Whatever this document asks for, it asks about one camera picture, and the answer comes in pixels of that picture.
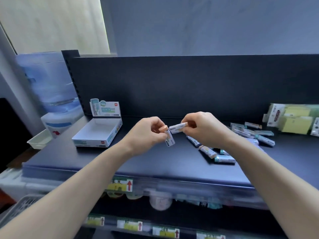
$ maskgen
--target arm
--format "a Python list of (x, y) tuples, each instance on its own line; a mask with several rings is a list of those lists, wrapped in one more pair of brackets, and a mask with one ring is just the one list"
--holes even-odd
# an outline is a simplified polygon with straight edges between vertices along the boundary
[(316, 188), (229, 130), (211, 113), (190, 113), (185, 121), (190, 125), (193, 122), (183, 130), (188, 136), (203, 145), (222, 148), (236, 159), (289, 238), (319, 237)]
[(166, 139), (158, 131), (162, 126), (158, 117), (140, 120), (120, 142), (5, 225), (0, 238), (74, 238), (117, 169)]

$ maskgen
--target hand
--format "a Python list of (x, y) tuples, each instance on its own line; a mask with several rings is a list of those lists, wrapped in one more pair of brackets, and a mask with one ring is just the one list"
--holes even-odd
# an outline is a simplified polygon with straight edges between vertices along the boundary
[(130, 148), (132, 156), (145, 153), (153, 145), (164, 142), (167, 138), (166, 133), (160, 133), (158, 130), (162, 126), (165, 124), (158, 117), (143, 118), (135, 124), (121, 142)]
[(236, 136), (209, 112), (189, 113), (181, 122), (189, 124), (189, 127), (184, 127), (182, 131), (204, 146), (226, 149), (228, 139)]

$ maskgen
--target red arrow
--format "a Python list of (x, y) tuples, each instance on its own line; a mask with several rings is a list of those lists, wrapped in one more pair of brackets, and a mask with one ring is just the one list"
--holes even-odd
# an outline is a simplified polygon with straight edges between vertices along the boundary
[(131, 191), (131, 185), (132, 185), (132, 183), (131, 183), (130, 180), (129, 180), (129, 182), (127, 183), (127, 185), (129, 186), (129, 191)]

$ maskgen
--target forearm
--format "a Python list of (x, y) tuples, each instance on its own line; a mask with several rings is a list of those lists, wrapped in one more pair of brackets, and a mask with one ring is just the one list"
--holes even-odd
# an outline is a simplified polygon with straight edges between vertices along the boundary
[(226, 150), (237, 160), (289, 238), (317, 238), (317, 189), (242, 137), (232, 136)]
[(0, 238), (73, 238), (116, 170), (130, 156), (131, 151), (121, 142), (107, 149), (9, 222), (0, 230)]

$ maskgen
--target price label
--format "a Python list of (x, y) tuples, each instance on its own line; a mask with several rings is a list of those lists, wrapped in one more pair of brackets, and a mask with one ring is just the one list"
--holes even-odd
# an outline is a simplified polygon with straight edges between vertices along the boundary
[(197, 232), (196, 233), (197, 239), (226, 239), (226, 236), (224, 235), (218, 235), (216, 233), (210, 233), (210, 232)]
[(132, 192), (133, 179), (113, 177), (112, 182), (107, 187), (107, 190)]
[(153, 235), (169, 238), (179, 238), (180, 231), (177, 228), (153, 227)]
[(126, 229), (130, 231), (142, 231), (142, 221), (117, 220), (117, 228)]
[(104, 226), (105, 218), (103, 216), (91, 216), (89, 215), (85, 221), (85, 225), (89, 226)]

